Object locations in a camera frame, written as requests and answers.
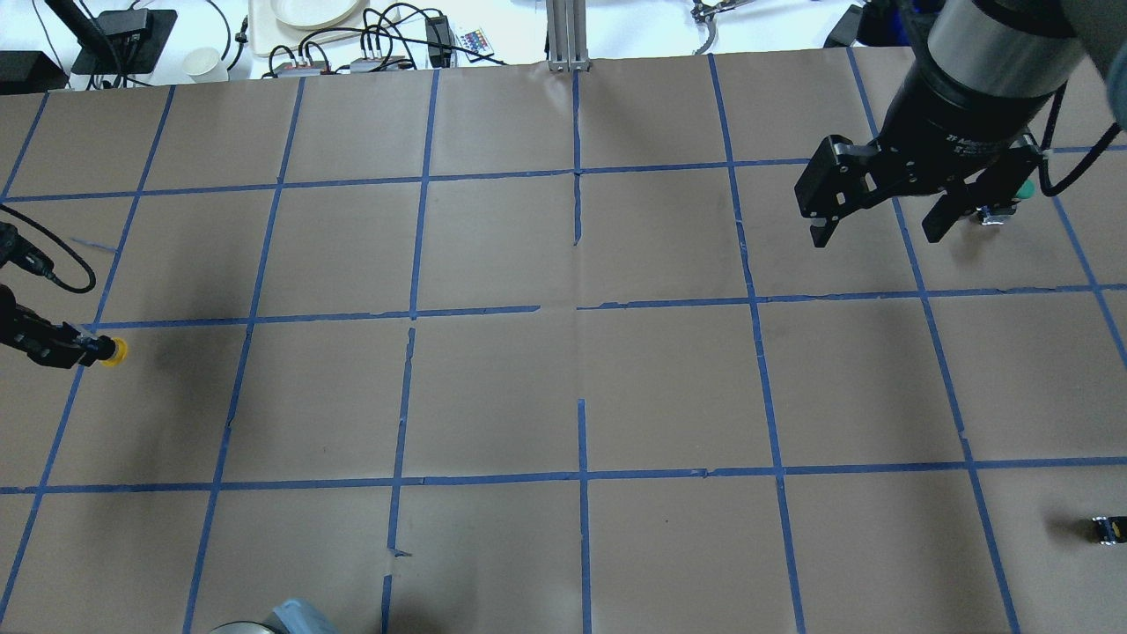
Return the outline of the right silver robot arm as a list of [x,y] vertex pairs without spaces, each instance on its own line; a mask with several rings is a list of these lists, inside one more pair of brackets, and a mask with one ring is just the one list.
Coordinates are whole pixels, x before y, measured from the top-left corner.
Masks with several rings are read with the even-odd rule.
[[[914,61],[868,144],[820,140],[795,185],[811,242],[828,245],[843,218],[894,197],[935,195],[924,236],[939,242],[958,221],[997,225],[1030,196],[1065,191],[1124,130],[1122,1],[946,1],[930,14],[898,1]],[[1057,115],[1070,75],[1090,59],[1113,122],[1079,166],[1054,184],[1029,124]]]

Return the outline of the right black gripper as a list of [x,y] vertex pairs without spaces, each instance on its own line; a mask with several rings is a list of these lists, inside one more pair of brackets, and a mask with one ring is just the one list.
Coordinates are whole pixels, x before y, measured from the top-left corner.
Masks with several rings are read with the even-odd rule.
[[1029,134],[1048,101],[1001,98],[953,84],[902,84],[875,139],[829,134],[795,185],[814,248],[829,244],[838,217],[899,196],[938,195],[923,218],[938,244],[978,206],[1014,196],[1042,153]]

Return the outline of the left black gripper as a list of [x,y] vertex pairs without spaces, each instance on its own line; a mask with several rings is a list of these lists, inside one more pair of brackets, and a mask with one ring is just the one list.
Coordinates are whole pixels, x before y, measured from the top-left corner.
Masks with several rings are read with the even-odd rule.
[[76,328],[45,320],[18,304],[15,293],[1,285],[1,343],[20,350],[34,364],[71,369],[85,356],[78,338]]

